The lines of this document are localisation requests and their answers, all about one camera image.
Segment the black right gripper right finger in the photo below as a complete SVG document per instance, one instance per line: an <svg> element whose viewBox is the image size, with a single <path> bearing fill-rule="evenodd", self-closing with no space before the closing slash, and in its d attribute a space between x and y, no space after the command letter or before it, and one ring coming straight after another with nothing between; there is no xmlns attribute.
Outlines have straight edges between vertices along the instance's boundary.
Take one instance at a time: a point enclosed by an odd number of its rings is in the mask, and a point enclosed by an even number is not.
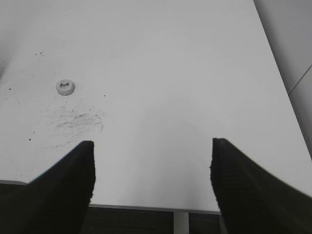
<svg viewBox="0 0 312 234"><path fill-rule="evenodd" d="M213 138L210 179L230 234L310 234L312 198L225 138Z"/></svg>

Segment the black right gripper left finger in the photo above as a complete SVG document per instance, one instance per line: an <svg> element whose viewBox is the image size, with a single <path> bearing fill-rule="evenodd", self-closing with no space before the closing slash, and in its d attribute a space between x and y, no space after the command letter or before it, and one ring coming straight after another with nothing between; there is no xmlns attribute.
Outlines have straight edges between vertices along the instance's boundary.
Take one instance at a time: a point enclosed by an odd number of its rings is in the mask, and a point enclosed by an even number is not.
<svg viewBox="0 0 312 234"><path fill-rule="evenodd" d="M96 181L94 143L82 141L46 172L0 196L2 234L79 234Z"/></svg>

